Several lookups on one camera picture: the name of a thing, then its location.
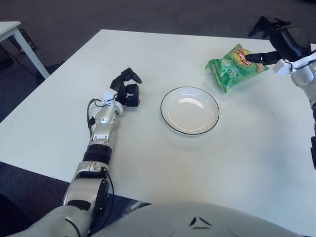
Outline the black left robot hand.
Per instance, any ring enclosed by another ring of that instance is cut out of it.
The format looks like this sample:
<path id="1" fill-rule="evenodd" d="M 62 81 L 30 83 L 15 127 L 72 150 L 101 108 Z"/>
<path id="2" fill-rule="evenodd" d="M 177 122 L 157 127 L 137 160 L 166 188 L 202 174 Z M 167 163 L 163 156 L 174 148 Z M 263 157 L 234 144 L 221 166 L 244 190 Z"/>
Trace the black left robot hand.
<path id="1" fill-rule="evenodd" d="M 110 86 L 110 89 L 117 92 L 116 101 L 127 107 L 138 107 L 140 104 L 140 77 L 131 69 L 127 68 L 116 77 Z"/>

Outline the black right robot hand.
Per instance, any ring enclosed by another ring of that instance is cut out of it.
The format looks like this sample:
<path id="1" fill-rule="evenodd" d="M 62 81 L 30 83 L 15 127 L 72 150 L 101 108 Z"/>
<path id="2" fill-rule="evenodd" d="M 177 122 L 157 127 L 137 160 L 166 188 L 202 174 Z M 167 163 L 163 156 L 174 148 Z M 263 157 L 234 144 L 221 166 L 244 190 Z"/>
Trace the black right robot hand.
<path id="1" fill-rule="evenodd" d="M 291 22 L 261 16 L 249 33 L 249 37 L 263 32 L 275 51 L 246 55 L 246 60 L 263 65 L 276 64 L 279 60 L 298 61 L 312 54 L 309 36 L 302 27 L 291 26 Z"/>

